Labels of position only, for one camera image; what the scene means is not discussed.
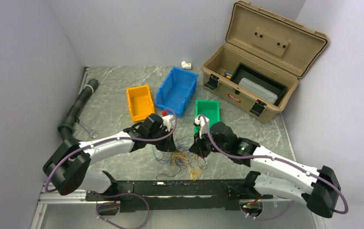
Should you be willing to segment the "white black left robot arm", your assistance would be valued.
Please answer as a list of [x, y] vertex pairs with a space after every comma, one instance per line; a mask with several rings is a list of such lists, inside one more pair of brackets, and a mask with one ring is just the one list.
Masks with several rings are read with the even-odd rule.
[[90, 166], [119, 154], [126, 154], [155, 146], [159, 151], [174, 152], [173, 132], [177, 118], [149, 115], [144, 121], [115, 135], [93, 141], [79, 141], [68, 136], [43, 166], [47, 176], [45, 191], [58, 191], [65, 196], [77, 189], [94, 191], [104, 200], [113, 199], [119, 185], [107, 171], [96, 172]]

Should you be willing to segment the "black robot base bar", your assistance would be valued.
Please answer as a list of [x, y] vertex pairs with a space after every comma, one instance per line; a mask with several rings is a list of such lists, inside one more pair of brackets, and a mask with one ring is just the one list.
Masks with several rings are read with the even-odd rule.
[[240, 205], [272, 195], [254, 188], [260, 172], [250, 171], [244, 179], [136, 180], [117, 181], [114, 190], [86, 194], [86, 201], [116, 201], [121, 213], [151, 210], [213, 209], [239, 210]]

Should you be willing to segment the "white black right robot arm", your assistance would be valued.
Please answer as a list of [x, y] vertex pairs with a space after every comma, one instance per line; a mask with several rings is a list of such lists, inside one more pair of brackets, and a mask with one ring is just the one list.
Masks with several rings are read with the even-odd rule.
[[280, 156], [248, 138], [237, 137], [223, 122], [209, 125], [207, 118], [195, 118], [194, 143], [189, 151], [201, 158], [221, 153], [239, 165], [251, 168], [242, 185], [248, 198], [273, 195], [304, 204], [314, 214], [332, 218], [346, 214], [348, 204], [334, 170], [315, 168]]

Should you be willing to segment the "white pipe elbow fitting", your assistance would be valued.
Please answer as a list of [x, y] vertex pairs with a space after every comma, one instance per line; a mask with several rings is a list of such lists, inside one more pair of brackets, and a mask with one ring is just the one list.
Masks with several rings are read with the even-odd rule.
[[182, 69], [185, 69], [185, 70], [191, 70], [192, 64], [190, 62], [182, 61], [181, 67], [182, 67]]

